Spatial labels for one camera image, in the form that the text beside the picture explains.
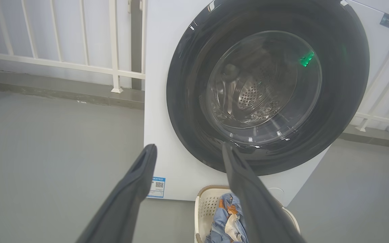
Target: laundry basket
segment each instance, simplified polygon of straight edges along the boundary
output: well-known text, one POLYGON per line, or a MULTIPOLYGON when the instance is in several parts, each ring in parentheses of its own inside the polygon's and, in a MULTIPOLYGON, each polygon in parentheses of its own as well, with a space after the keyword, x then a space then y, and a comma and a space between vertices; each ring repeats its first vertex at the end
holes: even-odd
MULTIPOLYGON (((203 243, 205 237, 210 234, 219 199, 229 192, 231 192, 229 186, 207 186, 199 192, 194 203, 194 243, 203 243)), ((300 232, 300 227, 293 214, 284 207, 282 209, 289 216, 296 230, 300 232)))

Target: concrete floor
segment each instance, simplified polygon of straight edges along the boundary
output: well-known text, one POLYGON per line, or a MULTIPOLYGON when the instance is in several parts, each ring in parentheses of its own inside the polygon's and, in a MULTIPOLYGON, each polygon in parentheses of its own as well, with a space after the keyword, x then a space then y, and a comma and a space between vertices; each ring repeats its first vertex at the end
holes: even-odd
MULTIPOLYGON (((143 120, 0 92, 0 242, 74 242, 142 150, 143 120)), ((389 242, 389 148, 337 140, 289 209, 308 242, 389 242)), ((133 242, 192 242, 193 215, 146 199, 133 242)))

